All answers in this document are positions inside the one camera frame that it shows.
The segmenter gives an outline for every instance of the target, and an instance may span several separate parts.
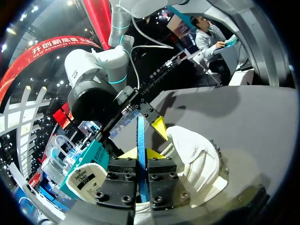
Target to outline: gray surface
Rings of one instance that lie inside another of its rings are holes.
[[[238,56],[236,54],[234,45],[218,49],[214,52],[214,55],[216,54],[221,54],[230,70],[230,74],[233,75],[233,73],[236,71],[236,67],[238,66]]]
[[[162,92],[152,106],[167,127],[178,125],[220,145],[229,168],[225,190],[210,201],[219,207],[251,184],[271,196],[281,184],[294,152],[298,129],[296,90],[270,86],[226,86]],[[114,138],[123,150],[135,147],[136,122]],[[146,128],[146,147],[162,151],[169,142]]]

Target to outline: screw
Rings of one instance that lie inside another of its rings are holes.
[[[153,180],[153,181],[159,181],[160,180],[160,176],[158,174],[153,174],[153,175],[151,175],[151,180]]]
[[[104,201],[109,200],[109,196],[104,194],[103,192],[99,191],[96,194],[96,201],[97,200],[100,201],[100,202],[104,202]]]
[[[117,178],[117,175],[114,172],[109,172],[107,174],[108,179],[115,180]]]
[[[169,175],[173,180],[176,180],[178,178],[177,173],[175,172],[171,172]]]
[[[133,179],[133,175],[131,173],[126,173],[125,174],[125,180],[132,181],[132,179]]]
[[[153,199],[153,202],[156,204],[156,205],[160,205],[163,201],[163,198],[160,197],[160,196],[157,196]]]
[[[132,197],[124,196],[124,197],[122,197],[122,202],[125,203],[126,205],[130,205],[132,202]]]
[[[180,197],[183,201],[189,200],[191,198],[191,194],[187,191],[182,191]]]

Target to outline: red sign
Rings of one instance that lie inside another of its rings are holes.
[[[64,48],[70,45],[90,45],[100,48],[97,44],[88,38],[79,36],[61,36],[53,37],[51,39],[41,41],[32,46],[20,55],[14,63],[8,68],[0,82],[0,105],[2,105],[3,98],[14,79],[24,70],[29,64],[34,62],[39,57],[54,51],[55,49]]]
[[[28,182],[29,185],[34,188],[39,183],[40,178],[41,178],[41,174],[39,172],[36,172]]]

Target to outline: white cable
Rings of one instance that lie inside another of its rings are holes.
[[[158,45],[139,45],[139,46],[135,46],[132,48],[132,50],[130,51],[130,54],[129,54],[129,57],[130,57],[130,61],[131,61],[131,64],[132,64],[132,67],[133,69],[135,70],[135,74],[136,74],[136,79],[137,79],[137,89],[139,90],[140,89],[140,77],[139,77],[139,74],[136,70],[136,67],[135,67],[135,64],[133,62],[133,59],[132,59],[132,51],[136,48],[168,48],[168,49],[174,49],[172,46],[169,46],[169,45],[166,45],[164,43],[161,43],[157,40],[154,40],[153,38],[150,38],[149,36],[147,36],[146,34],[144,34],[139,28],[138,26],[136,25],[136,22],[135,22],[135,18],[133,16],[131,16],[131,19],[132,19],[132,23],[134,25],[134,27],[136,28],[136,30],[142,35],[144,36],[145,38],[147,38],[148,40],[158,44]]]
[[[139,90],[140,89],[140,77],[139,77],[139,74],[136,70],[135,64],[134,64],[133,59],[132,59],[132,51],[136,48],[169,48],[169,47],[159,46],[159,45],[138,45],[138,46],[134,46],[132,48],[132,50],[130,51],[130,54],[129,54],[129,58],[130,58],[132,67],[135,70],[135,75],[136,75],[136,79],[137,79],[137,89]]]
[[[166,44],[164,44],[164,43],[161,43],[161,42],[159,42],[159,41],[157,41],[157,40],[154,40],[153,38],[150,38],[150,37],[147,36],[146,34],[144,34],[144,33],[138,28],[138,26],[136,25],[135,18],[134,18],[133,16],[131,17],[131,20],[132,20],[132,23],[133,23],[134,27],[136,28],[136,30],[137,30],[142,36],[144,36],[145,38],[147,38],[147,39],[150,40],[150,41],[153,41],[154,43],[156,43],[156,44],[158,44],[158,45],[165,46],[165,47],[167,47],[167,48],[169,48],[169,49],[174,49],[172,46],[169,46],[169,45],[166,45]]]

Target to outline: red banner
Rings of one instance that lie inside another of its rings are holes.
[[[83,0],[90,23],[105,50],[109,49],[108,38],[111,33],[112,16],[108,0]]]
[[[14,79],[24,70],[29,64],[34,62],[39,57],[50,53],[56,49],[64,48],[70,45],[90,45],[100,48],[97,44],[88,38],[79,36],[61,36],[53,37],[51,39],[41,41],[36,45],[26,50],[20,55],[14,63],[8,68],[0,82],[0,105],[2,105],[3,98]]]

